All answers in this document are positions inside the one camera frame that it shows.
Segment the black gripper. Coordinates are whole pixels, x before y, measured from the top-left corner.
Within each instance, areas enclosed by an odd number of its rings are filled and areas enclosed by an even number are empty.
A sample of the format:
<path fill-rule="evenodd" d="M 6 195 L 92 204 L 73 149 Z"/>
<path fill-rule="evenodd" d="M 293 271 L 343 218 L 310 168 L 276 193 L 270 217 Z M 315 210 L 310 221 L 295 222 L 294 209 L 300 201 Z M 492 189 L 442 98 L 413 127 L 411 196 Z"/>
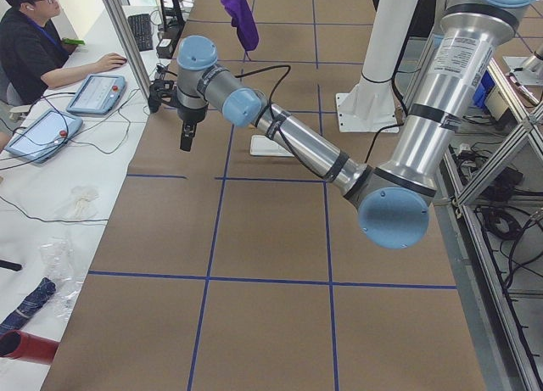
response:
<path fill-rule="evenodd" d="M 207 106 L 197 109 L 180 106 L 177 109 L 177 114 L 182 121 L 182 133 L 180 138 L 180 149 L 182 151 L 191 150 L 198 123 L 205 119 L 207 111 Z"/>

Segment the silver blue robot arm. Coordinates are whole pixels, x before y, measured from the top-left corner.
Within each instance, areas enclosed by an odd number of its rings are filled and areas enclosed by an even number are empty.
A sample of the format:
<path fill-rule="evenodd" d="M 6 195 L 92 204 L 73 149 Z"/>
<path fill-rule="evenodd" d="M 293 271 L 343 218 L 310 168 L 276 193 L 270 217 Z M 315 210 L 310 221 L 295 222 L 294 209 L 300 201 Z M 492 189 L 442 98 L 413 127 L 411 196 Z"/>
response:
<path fill-rule="evenodd" d="M 536 0 L 445 0 L 444 32 L 423 74 L 391 158 L 377 167 L 356 163 L 261 93 L 246 87 L 217 61 L 204 36 L 184 38 L 178 49 L 176 96 L 183 150 L 209 107 L 238 127 L 254 126 L 288 150 L 316 176 L 337 186 L 358 211 L 362 231 L 375 244 L 403 249 L 428 229 L 436 193 L 434 174 L 483 78 L 495 49 L 514 36 Z"/>

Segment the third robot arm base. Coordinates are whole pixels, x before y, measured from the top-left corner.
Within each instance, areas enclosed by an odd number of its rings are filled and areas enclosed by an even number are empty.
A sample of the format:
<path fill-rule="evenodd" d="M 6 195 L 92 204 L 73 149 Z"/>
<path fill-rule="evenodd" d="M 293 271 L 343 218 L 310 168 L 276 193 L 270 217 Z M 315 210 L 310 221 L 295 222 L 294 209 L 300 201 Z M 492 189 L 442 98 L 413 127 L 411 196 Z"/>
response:
<path fill-rule="evenodd" d="M 542 86 L 542 45 L 527 57 L 505 56 L 502 59 L 521 85 Z"/>

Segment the person's right hand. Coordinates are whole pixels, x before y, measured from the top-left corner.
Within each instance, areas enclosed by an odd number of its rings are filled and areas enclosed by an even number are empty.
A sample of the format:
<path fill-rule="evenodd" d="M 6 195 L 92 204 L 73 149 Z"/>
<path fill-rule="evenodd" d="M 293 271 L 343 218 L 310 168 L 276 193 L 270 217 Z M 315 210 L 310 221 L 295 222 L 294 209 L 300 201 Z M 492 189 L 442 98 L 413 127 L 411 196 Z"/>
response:
<path fill-rule="evenodd" d="M 126 64 L 127 59 L 118 53 L 107 53 L 96 62 L 98 73 L 115 70 Z"/>

